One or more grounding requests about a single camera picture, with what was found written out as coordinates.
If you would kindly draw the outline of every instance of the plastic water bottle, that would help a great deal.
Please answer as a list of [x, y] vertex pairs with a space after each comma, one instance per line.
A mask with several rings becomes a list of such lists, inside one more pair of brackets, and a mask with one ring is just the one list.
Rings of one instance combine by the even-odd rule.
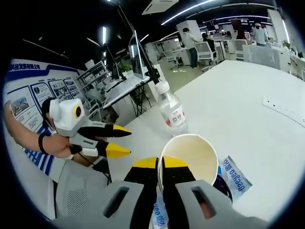
[[186, 134], [188, 125], [185, 120], [185, 113], [179, 99], [170, 92], [167, 81], [161, 81], [155, 86], [159, 94], [158, 105], [161, 114], [173, 136]]

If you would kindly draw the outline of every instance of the cable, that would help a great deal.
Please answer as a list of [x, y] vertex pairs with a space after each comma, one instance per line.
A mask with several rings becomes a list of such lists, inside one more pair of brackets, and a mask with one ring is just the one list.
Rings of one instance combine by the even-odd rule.
[[[84, 158], [87, 162], [89, 162], [92, 166], [95, 166], [94, 163], [92, 163], [91, 161], [89, 161], [87, 158], [85, 158], [80, 152], [78, 152], [79, 155], [81, 155], [82, 158]], [[105, 177], [107, 177], [107, 185], [109, 185], [110, 183], [110, 177], [107, 176], [104, 172], [100, 171], [101, 173], [103, 173], [105, 175]]]

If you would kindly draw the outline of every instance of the person standing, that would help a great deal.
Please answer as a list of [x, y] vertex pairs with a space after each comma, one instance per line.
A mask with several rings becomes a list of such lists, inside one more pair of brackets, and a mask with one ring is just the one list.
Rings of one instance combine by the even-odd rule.
[[190, 30], [188, 28], [184, 28], [182, 31], [183, 31], [183, 43], [191, 54], [191, 68], [197, 68], [198, 67], [197, 66], [197, 51], [195, 49], [194, 42], [198, 43], [198, 41], [190, 33]]
[[255, 23], [255, 28], [253, 28], [253, 36], [256, 39], [256, 45], [266, 46], [266, 41], [268, 40], [267, 32], [263, 29], [260, 23]]

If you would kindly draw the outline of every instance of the black wristband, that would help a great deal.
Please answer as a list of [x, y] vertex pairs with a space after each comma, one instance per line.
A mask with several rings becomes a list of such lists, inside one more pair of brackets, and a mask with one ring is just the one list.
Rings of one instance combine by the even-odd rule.
[[49, 136], [49, 135], [48, 135], [47, 133], [45, 133], [45, 132], [42, 132], [42, 133], [39, 135], [39, 137], [38, 137], [38, 146], [39, 146], [39, 149], [40, 149], [40, 151], [41, 151], [42, 153], [48, 154], [48, 153], [44, 150], [43, 144], [42, 144], [43, 138], [44, 138], [45, 136]]

